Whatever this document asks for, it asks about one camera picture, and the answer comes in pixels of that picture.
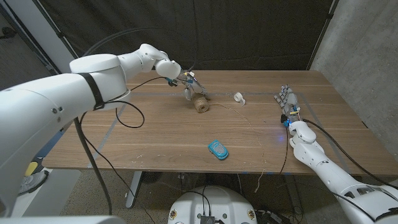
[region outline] robotic arm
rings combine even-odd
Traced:
[[[0,215],[11,215],[21,184],[19,177],[54,133],[88,110],[120,106],[104,102],[129,101],[126,80],[153,67],[170,80],[183,73],[165,52],[142,44],[129,54],[78,58],[70,63],[72,73],[0,91]]]
[[[398,190],[382,185],[375,186],[358,182],[326,155],[317,143],[317,135],[300,119],[297,97],[286,85],[274,98],[282,108],[281,122],[289,127],[293,136],[289,139],[294,156],[311,168],[333,193],[353,202],[367,212],[337,197],[337,201],[352,223],[398,223]]]

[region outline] cable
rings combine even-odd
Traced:
[[[106,188],[105,182],[104,182],[104,180],[103,180],[103,178],[102,178],[102,176],[100,174],[100,170],[98,170],[98,167],[97,167],[97,164],[95,163],[93,155],[91,154],[90,149],[87,146],[87,143],[85,141],[85,135],[83,133],[83,130],[81,129],[81,125],[80,125],[79,119],[75,118],[73,121],[75,122],[76,131],[77,131],[77,134],[79,135],[79,139],[80,139],[81,145],[85,149],[87,157],[90,160],[91,165],[93,166],[95,175],[97,176],[98,181],[101,184],[101,187],[102,187],[102,189],[104,191],[104,194],[105,194],[105,197],[106,197],[106,201],[108,203],[109,215],[112,215],[111,197],[109,196],[108,189]]]
[[[281,170],[279,172],[279,175],[282,173],[282,170],[285,167],[286,159],[287,159],[287,149],[288,148],[289,148],[289,132],[287,131],[287,128],[286,128],[286,155],[285,155],[285,162],[284,162],[284,165],[282,166],[282,168],[281,168]]]
[[[239,174],[236,174],[236,175],[238,175],[239,188],[241,189],[241,195],[243,196],[243,193],[242,193],[242,185],[241,185],[241,179],[239,178]]]
[[[108,102],[106,102],[105,104],[107,104],[107,103],[125,103],[125,104],[127,104],[127,105],[132,106],[132,107],[135,108],[136,110],[138,110],[138,112],[139,112],[139,113],[141,114],[141,116],[142,116],[142,123],[141,123],[139,126],[129,126],[129,125],[124,124],[124,123],[119,119],[118,109],[117,109],[117,108],[115,109],[116,118],[117,118],[118,121],[119,121],[121,124],[123,124],[125,127],[128,127],[128,128],[141,128],[142,125],[144,125],[144,122],[145,122],[145,116],[144,116],[144,114],[142,113],[142,111],[141,111],[140,109],[138,109],[138,107],[134,106],[132,103],[129,103],[129,102],[126,102],[126,101],[122,101],[122,100],[108,101]]]
[[[258,142],[259,145],[262,147],[262,144],[260,143],[260,140],[259,140],[259,136],[257,135],[257,132],[256,132],[256,131],[253,129],[253,127],[251,126],[250,120],[249,120],[247,117],[243,116],[243,115],[242,115],[241,113],[239,113],[237,110],[232,109],[232,108],[229,108],[229,107],[224,106],[224,105],[222,105],[222,104],[211,104],[211,105],[209,105],[209,106],[222,106],[222,107],[224,107],[224,108],[226,108],[226,109],[235,111],[237,114],[239,114],[239,115],[242,117],[242,119],[246,119],[246,121],[249,123],[250,128],[254,131],[254,134],[256,134],[257,142]],[[264,160],[264,153],[265,153],[265,151],[266,151],[266,149],[264,149],[264,150],[262,151],[261,163],[265,162],[265,160]],[[261,175],[260,175],[260,177],[259,177],[259,179],[258,179],[258,181],[257,181],[257,188],[254,190],[254,193],[257,193],[257,191],[258,191],[259,188],[260,188],[260,180],[261,180],[262,175],[264,174],[264,171],[265,171],[265,169],[263,169],[262,172],[261,172]]]
[[[199,35],[198,35],[198,22],[197,22],[197,12],[195,10],[195,0],[192,0],[192,8],[193,8],[193,20],[195,21],[195,60],[193,61],[193,65],[187,70],[187,72],[191,72],[194,66],[197,64],[198,60],[198,46],[199,46]]]
[[[209,216],[210,216],[210,214],[211,214],[211,208],[210,208],[210,202],[209,202],[209,200],[207,199],[207,197],[206,197],[204,194],[201,194],[201,193],[199,193],[199,192],[194,192],[194,191],[192,191],[192,190],[187,191],[187,193],[188,193],[188,192],[195,193],[195,194],[200,194],[200,195],[202,196],[202,198],[204,197],[204,198],[206,199],[207,204],[209,205]],[[203,214],[205,214],[205,203],[203,203]]]
[[[156,222],[154,221],[154,219],[151,217],[151,215],[147,212],[147,210],[143,207],[143,209],[144,209],[144,211],[145,211],[145,213],[149,216],[149,218],[152,220],[152,222],[154,223],[154,224],[156,224]]]
[[[182,173],[180,173],[180,182],[181,182],[181,195],[183,194],[182,192]]]
[[[138,85],[138,86],[132,88],[130,91],[133,91],[133,90],[135,90],[136,88],[142,86],[143,84],[145,84],[145,83],[147,83],[147,82],[150,82],[150,81],[152,81],[152,80],[158,79],[158,78],[164,78],[164,79],[166,79],[165,77],[152,78],[152,79],[150,79],[150,80],[148,80],[148,81],[146,81],[146,82],[144,82],[144,83],[142,83],[142,84],[140,84],[140,85]]]
[[[80,118],[80,122],[79,122],[79,126],[80,126],[80,129],[81,129],[81,131],[82,131],[82,134],[83,134],[83,136],[84,136],[85,141],[94,149],[94,151],[95,151],[96,153],[98,153],[98,155],[100,155],[103,159],[106,160],[106,162],[108,162],[108,164],[112,167],[112,170],[114,171],[114,173],[122,180],[122,182],[124,183],[124,185],[129,189],[129,191],[130,191],[130,193],[132,194],[132,196],[135,197],[136,200],[137,200],[137,197],[136,197],[136,196],[134,195],[134,193],[132,192],[130,186],[129,186],[129,185],[126,183],[126,181],[119,175],[119,173],[118,173],[118,172],[116,171],[116,169],[113,167],[112,163],[111,163],[104,155],[102,155],[102,153],[100,153],[100,152],[97,150],[97,148],[95,148],[94,145],[93,145],[93,144],[87,139],[87,137],[84,135],[84,132],[83,132],[83,130],[82,130],[82,128],[81,128],[81,124],[82,124],[83,118],[85,117],[86,114],[87,114],[87,112],[84,112],[84,113],[83,113],[83,115],[82,115],[81,118]],[[155,223],[155,221],[153,220],[153,218],[151,217],[151,215],[147,212],[147,210],[146,210],[144,207],[143,207],[143,209],[144,209],[144,211],[146,212],[146,214],[148,214],[148,216],[149,216],[149,218],[152,220],[152,222]]]
[[[201,193],[201,201],[203,202],[203,215],[205,215],[205,188],[207,187],[207,185],[205,185],[205,187],[203,188],[203,191]]]
[[[314,122],[307,120],[307,119],[303,119],[302,121],[306,122],[306,123],[310,123],[312,125],[314,125],[315,127],[317,127],[319,130],[321,130],[323,133],[325,133],[335,144],[336,146],[342,151],[342,153],[344,155],[346,155],[346,157],[353,162],[358,168],[360,168],[363,172],[367,173],[367,175],[371,176],[373,179],[379,181],[380,183],[393,187],[395,189],[398,190],[397,186],[394,186],[392,184],[387,183],[386,181],[376,177],[375,175],[373,175],[372,173],[370,173],[369,171],[367,171],[365,168],[363,168],[361,165],[359,165],[351,156],[349,156],[349,154],[337,143],[337,141],[327,132],[325,131],[322,127],[320,127],[319,125],[315,124]]]
[[[122,31],[117,32],[117,33],[115,33],[115,34],[109,35],[109,36],[105,37],[104,39],[98,41],[98,42],[95,43],[93,46],[91,46],[91,47],[82,55],[82,57],[92,54],[98,47],[101,47],[102,45],[106,44],[107,42],[109,42],[109,41],[111,41],[111,40],[113,40],[113,39],[115,39],[115,38],[117,38],[117,37],[120,37],[120,36],[126,35],[126,34],[130,34],[130,33],[133,33],[133,32],[145,31],[145,30],[165,30],[165,31],[171,32],[171,33],[173,33],[173,34],[178,34],[179,36],[181,36],[181,37],[183,37],[183,38],[186,38],[185,35],[182,35],[182,34],[180,34],[179,32],[177,32],[177,31],[175,31],[175,30],[170,30],[170,29],[161,28],[161,27],[130,28],[130,29],[122,30]],[[197,46],[193,49],[193,51],[194,51],[194,53],[193,53],[193,54],[194,54],[194,59],[193,59],[194,63],[193,63],[193,65],[188,69],[189,72],[193,69],[193,67],[195,66],[196,61],[197,61]]]
[[[317,187],[317,186],[314,186],[314,185],[312,185],[312,184],[306,184],[306,183],[301,183],[301,182],[296,182],[296,181],[294,181],[294,182],[286,182],[286,183],[284,183],[284,184],[278,186],[277,188],[282,187],[282,186],[285,186],[285,185],[287,185],[287,184],[302,184],[302,185],[306,185],[306,186],[309,186],[309,187],[313,187],[313,188],[318,189],[318,190],[323,190],[323,191],[325,191],[325,192],[329,192],[329,193],[333,194],[334,196],[339,197],[339,198],[341,198],[341,199],[347,201],[348,203],[354,205],[357,209],[359,209],[359,210],[360,210],[361,212],[363,212],[366,216],[368,216],[373,222],[376,221],[372,216],[370,216],[370,214],[369,214],[368,212],[366,212],[365,210],[363,210],[361,207],[359,207],[358,205],[356,205],[354,202],[348,200],[347,198],[345,198],[345,197],[343,197],[343,196],[341,196],[341,195],[339,195],[339,194],[336,194],[336,193],[334,193],[334,192],[331,192],[330,190],[322,189],[322,188]]]

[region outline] black cable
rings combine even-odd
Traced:
[[[203,188],[203,191],[201,192],[201,201],[203,202],[203,213],[205,211],[205,199],[203,199],[203,198],[205,197],[205,189],[206,189],[206,187],[207,187],[207,185],[205,185],[205,187]]]
[[[80,118],[80,124],[83,122],[83,118],[85,117],[86,113],[83,113],[83,115]],[[84,135],[84,139],[86,140],[86,142],[94,149],[94,151],[96,153],[98,153],[98,155],[100,155],[104,160],[106,160],[106,162],[108,162],[108,164],[112,167],[112,170],[114,171],[114,173],[123,181],[124,185],[127,186],[127,188],[130,190],[131,194],[133,197],[136,197],[134,195],[134,193],[132,192],[132,190],[130,189],[130,186],[126,183],[126,181],[124,181],[124,179],[119,175],[119,173],[116,171],[116,169],[113,167],[112,163],[104,156],[102,155],[97,148],[95,148],[95,146],[87,139],[87,137]]]
[[[130,91],[133,91],[133,90],[135,90],[136,88],[142,86],[143,84],[145,84],[145,83],[147,83],[147,82],[150,82],[150,81],[152,81],[152,80],[158,79],[158,78],[164,78],[164,79],[166,79],[165,77],[152,78],[152,79],[150,79],[150,80],[148,80],[148,81],[146,81],[146,82],[144,82],[144,83],[142,83],[142,84],[140,84],[140,85],[138,85],[138,86],[132,88]]]
[[[393,187],[393,188],[395,188],[395,189],[398,190],[398,187],[397,187],[397,186],[391,185],[391,184],[387,183],[386,181],[384,181],[384,180],[382,180],[382,179],[376,177],[375,175],[373,175],[372,173],[370,173],[369,171],[367,171],[365,168],[363,168],[361,165],[359,165],[359,164],[358,164],[351,156],[349,156],[349,154],[337,143],[337,141],[336,141],[327,131],[325,131],[321,126],[319,126],[319,125],[315,124],[314,122],[312,122],[312,121],[310,121],[310,120],[307,120],[307,119],[303,119],[302,121],[314,125],[314,126],[317,127],[319,130],[321,130],[323,133],[325,133],[325,134],[336,144],[336,146],[342,151],[342,153],[343,153],[344,155],[346,155],[346,157],[347,157],[351,162],[353,162],[358,168],[360,168],[363,172],[367,173],[367,175],[371,176],[373,179],[379,181],[380,183],[382,183],[382,184],[384,184],[384,185]]]
[[[209,216],[210,216],[210,214],[211,214],[211,208],[210,208],[210,202],[209,202],[209,200],[207,199],[207,197],[206,197],[204,194],[201,194],[201,193],[199,193],[199,192],[194,192],[194,191],[192,191],[192,190],[189,190],[189,191],[187,191],[186,193],[188,193],[188,192],[195,193],[195,194],[200,194],[200,195],[202,196],[202,198],[204,197],[204,198],[206,199],[207,204],[209,205]],[[206,215],[205,215],[205,203],[204,203],[204,202],[203,202],[203,215],[206,216]]]
[[[79,122],[80,127],[81,127],[81,124],[82,124],[82,122],[83,122],[83,118],[85,117],[86,113],[87,113],[87,112],[84,112],[83,115],[82,115],[81,118],[80,118],[80,122]],[[102,155],[102,154],[97,150],[97,148],[94,147],[94,145],[87,139],[87,137],[86,137],[85,135],[84,135],[84,139],[85,139],[86,142],[94,149],[94,151],[95,151],[96,153],[98,153],[98,155],[100,155],[103,159],[106,160],[106,162],[108,162],[108,164],[112,167],[112,170],[114,171],[114,173],[122,180],[122,182],[124,183],[124,185],[129,189],[129,191],[130,191],[130,193],[132,194],[132,196],[135,197],[136,200],[137,200],[137,197],[136,197],[136,196],[134,195],[134,193],[132,192],[130,186],[129,186],[129,185],[126,183],[126,181],[119,175],[119,173],[118,173],[118,172],[116,171],[116,169],[113,167],[112,163],[111,163],[104,155]],[[146,214],[149,216],[149,218],[152,220],[152,222],[155,223],[155,221],[153,220],[153,218],[151,217],[151,215],[147,212],[147,210],[146,210],[144,207],[143,207],[143,209],[144,209],[144,211],[146,212]]]
[[[180,173],[180,182],[181,182],[181,195],[183,194],[182,192],[182,173]]]
[[[143,209],[144,209],[144,211],[145,211],[145,213],[149,216],[149,218],[152,220],[152,222],[154,223],[154,224],[156,224],[156,222],[154,221],[154,219],[151,217],[151,215],[147,212],[147,210],[143,207]]]
[[[334,193],[334,192],[331,192],[330,190],[322,189],[322,188],[317,187],[317,186],[314,186],[314,185],[312,185],[312,184],[306,184],[306,183],[301,183],[301,182],[296,182],[296,181],[294,181],[294,182],[286,182],[286,183],[284,183],[284,184],[278,186],[277,188],[282,187],[282,186],[285,186],[285,185],[287,185],[287,184],[302,184],[302,185],[306,185],[306,186],[309,186],[309,187],[313,187],[313,188],[318,189],[318,190],[323,190],[323,191],[325,191],[325,192],[329,192],[329,193],[333,194],[334,196],[339,197],[339,198],[341,198],[341,199],[347,201],[348,203],[354,205],[357,209],[359,209],[359,210],[360,210],[361,212],[363,212],[366,216],[368,216],[373,222],[376,221],[372,216],[370,216],[370,214],[369,214],[368,212],[366,212],[365,210],[363,210],[361,207],[359,207],[358,205],[356,205],[354,202],[348,200],[347,198],[345,198],[345,197],[343,197],[343,196],[341,196],[341,195],[339,195],[339,194],[336,194],[336,193]]]
[[[102,189],[103,189],[103,191],[104,191],[104,194],[105,194],[105,197],[106,197],[106,201],[107,201],[107,203],[108,203],[109,215],[112,215],[112,202],[111,202],[111,197],[109,196],[109,193],[108,193],[108,190],[107,190],[107,188],[106,188],[105,182],[104,182],[104,180],[102,179],[102,176],[101,176],[101,174],[100,174],[100,170],[98,170],[98,167],[97,167],[97,164],[95,163],[95,160],[94,160],[94,158],[93,158],[93,155],[91,154],[91,151],[90,151],[90,149],[89,149],[88,146],[87,146],[87,143],[86,143],[86,141],[85,141],[85,135],[84,135],[84,133],[83,133],[83,130],[81,129],[81,125],[80,125],[79,119],[78,119],[78,118],[75,118],[73,121],[75,122],[76,131],[77,131],[77,134],[79,135],[79,139],[80,139],[81,145],[82,145],[83,148],[85,149],[85,152],[86,152],[86,154],[87,154],[87,157],[88,157],[88,159],[90,160],[91,165],[93,166],[95,175],[97,176],[98,181],[99,181],[99,183],[101,184],[101,187],[102,187]]]
[[[193,20],[195,21],[195,59],[193,61],[193,65],[187,70],[187,72],[191,72],[194,66],[197,64],[198,60],[198,46],[199,46],[199,35],[198,35],[198,22],[197,22],[197,12],[195,10],[195,0],[192,0],[192,8],[193,8]]]
[[[144,114],[142,113],[142,111],[141,111],[140,109],[138,109],[138,107],[134,106],[132,103],[129,103],[129,102],[126,102],[126,101],[122,101],[122,100],[108,101],[108,102],[106,102],[105,104],[107,104],[107,103],[125,103],[125,104],[127,104],[127,105],[132,106],[132,107],[135,108],[136,110],[138,110],[138,112],[139,112],[139,113],[141,114],[141,116],[142,116],[142,123],[141,123],[140,125],[138,125],[138,126],[130,126],[130,125],[124,124],[124,123],[119,119],[119,116],[118,116],[118,109],[117,109],[117,108],[115,109],[116,118],[117,118],[118,121],[119,121],[121,124],[123,124],[125,127],[128,127],[128,128],[141,128],[142,125],[144,125],[144,122],[145,122],[145,116],[144,116]]]
[[[279,172],[279,175],[282,173],[282,170],[285,167],[286,159],[287,159],[287,149],[288,148],[289,148],[289,132],[287,131],[287,128],[286,128],[286,155],[285,155],[285,162],[284,162],[284,165],[282,166],[282,168],[281,168],[281,170]]]
[[[120,36],[126,35],[126,34],[130,34],[130,33],[133,33],[133,32],[145,31],[145,30],[165,30],[165,31],[171,32],[171,33],[173,33],[173,34],[178,34],[179,36],[185,38],[185,35],[182,35],[182,34],[180,34],[179,32],[177,32],[177,31],[175,31],[175,30],[170,30],[170,29],[161,28],[161,27],[130,28],[130,29],[122,30],[122,31],[117,32],[117,33],[115,33],[115,34],[109,35],[109,36],[105,37],[104,39],[98,41],[98,42],[95,43],[93,46],[91,46],[91,47],[82,55],[82,57],[87,56],[87,55],[90,55],[90,54],[93,53],[98,47],[101,47],[102,45],[106,44],[107,42],[109,42],[109,41],[111,41],[111,40],[113,40],[113,39],[115,39],[115,38],[117,38],[117,37],[120,37]],[[194,54],[194,57],[195,57],[195,58],[193,59],[193,61],[194,61],[193,65],[191,66],[191,68],[189,68],[189,69],[190,69],[189,72],[193,69],[193,67],[194,67],[194,65],[196,64],[196,61],[197,61],[197,47],[195,47],[195,48],[193,49],[193,51],[194,51],[193,54]]]

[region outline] wood grain surface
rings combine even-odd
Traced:
[[[127,87],[156,76],[154,72],[140,74]],[[298,95],[302,117],[319,121],[358,163],[376,175],[398,173],[398,163],[319,72],[197,71],[195,77],[210,93],[207,112],[197,113],[193,103],[181,94],[182,86],[170,87],[165,80],[158,79],[134,90],[131,99],[145,115],[143,127],[131,129],[116,123],[110,129],[115,120],[114,110],[90,111],[83,122],[86,136],[117,169],[279,173],[285,159],[287,135],[273,93],[288,83]],[[246,105],[233,100],[237,91],[243,94]],[[240,114],[217,104],[238,111],[250,121],[251,127]],[[130,106],[124,108],[120,118],[132,126],[142,121]],[[363,175],[337,147],[333,149],[317,128],[309,126],[330,159],[353,175]],[[207,149],[215,139],[229,151],[223,161]],[[110,169],[100,156],[96,162],[98,167]],[[88,164],[74,125],[44,159],[44,166],[53,169],[86,169]],[[282,172],[313,174],[296,160],[290,146]]]

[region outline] table leg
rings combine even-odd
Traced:
[[[285,180],[288,183],[295,182],[295,179],[294,179],[293,175],[285,175]],[[292,199],[294,212],[296,214],[301,214],[302,213],[302,207],[301,207],[299,193],[297,192],[296,185],[295,184],[288,184],[287,185],[287,189],[289,191],[290,198]]]
[[[134,176],[132,177],[130,189],[137,196],[139,183],[141,181],[142,171],[135,171]],[[127,193],[127,200],[126,200],[126,208],[132,208],[134,206],[134,202],[136,201],[136,197],[132,196],[131,191]]]

